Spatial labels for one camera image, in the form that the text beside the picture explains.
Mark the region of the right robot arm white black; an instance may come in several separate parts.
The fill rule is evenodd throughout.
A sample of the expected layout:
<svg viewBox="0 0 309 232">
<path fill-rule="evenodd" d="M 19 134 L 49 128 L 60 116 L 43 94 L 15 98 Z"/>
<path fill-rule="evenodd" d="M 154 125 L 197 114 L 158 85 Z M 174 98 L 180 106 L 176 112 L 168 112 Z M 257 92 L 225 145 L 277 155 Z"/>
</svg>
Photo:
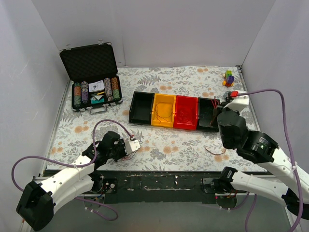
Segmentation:
<svg viewBox="0 0 309 232">
<path fill-rule="evenodd" d="M 234 149 L 236 153 L 276 176 L 275 183 L 260 179 L 232 167 L 224 167 L 219 178 L 210 183 L 215 193 L 242 190 L 255 193 L 276 201 L 297 215 L 303 202 L 302 219 L 309 218 L 309 174 L 292 162 L 267 134 L 247 128 L 245 118 L 238 111 L 230 109 L 226 103 L 215 110 L 223 147 Z"/>
</svg>

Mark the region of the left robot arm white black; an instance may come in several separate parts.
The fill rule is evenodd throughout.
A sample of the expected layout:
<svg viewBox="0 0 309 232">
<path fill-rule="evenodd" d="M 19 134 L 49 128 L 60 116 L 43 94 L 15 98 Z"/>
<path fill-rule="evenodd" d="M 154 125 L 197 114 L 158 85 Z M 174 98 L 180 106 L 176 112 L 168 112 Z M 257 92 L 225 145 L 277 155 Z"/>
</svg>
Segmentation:
<svg viewBox="0 0 309 232">
<path fill-rule="evenodd" d="M 108 160 L 118 161 L 130 144 L 116 132 L 107 132 L 101 141 L 90 145 L 71 165 L 40 183 L 31 181 L 22 193 L 17 213 L 34 230 L 40 231 L 62 206 L 85 192 L 98 193 L 105 180 L 98 168 Z"/>
</svg>

